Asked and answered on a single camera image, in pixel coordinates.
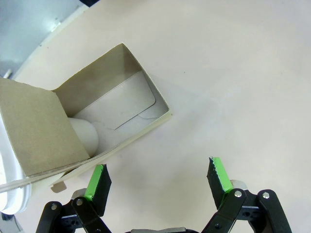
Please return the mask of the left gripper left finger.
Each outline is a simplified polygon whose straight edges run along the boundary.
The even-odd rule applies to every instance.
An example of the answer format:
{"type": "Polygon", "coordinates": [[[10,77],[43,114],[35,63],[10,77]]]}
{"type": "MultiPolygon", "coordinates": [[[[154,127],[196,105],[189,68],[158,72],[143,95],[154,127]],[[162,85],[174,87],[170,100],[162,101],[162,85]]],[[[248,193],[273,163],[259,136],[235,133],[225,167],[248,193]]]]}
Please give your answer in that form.
{"type": "Polygon", "coordinates": [[[62,205],[48,202],[41,214],[37,233],[111,232],[101,217],[104,215],[111,179],[106,164],[96,165],[87,188],[73,193],[70,201],[62,205]]]}

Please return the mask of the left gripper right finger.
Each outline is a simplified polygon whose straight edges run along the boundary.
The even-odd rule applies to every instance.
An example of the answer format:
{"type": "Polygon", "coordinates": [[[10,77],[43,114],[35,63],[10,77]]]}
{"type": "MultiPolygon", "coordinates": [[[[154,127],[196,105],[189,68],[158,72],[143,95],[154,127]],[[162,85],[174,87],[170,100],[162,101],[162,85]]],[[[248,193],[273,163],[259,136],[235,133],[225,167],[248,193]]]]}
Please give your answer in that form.
{"type": "Polygon", "coordinates": [[[229,233],[238,220],[247,221],[255,233],[290,233],[276,193],[264,189],[252,194],[245,183],[231,180],[219,157],[210,157],[207,180],[217,208],[203,233],[229,233]]]}

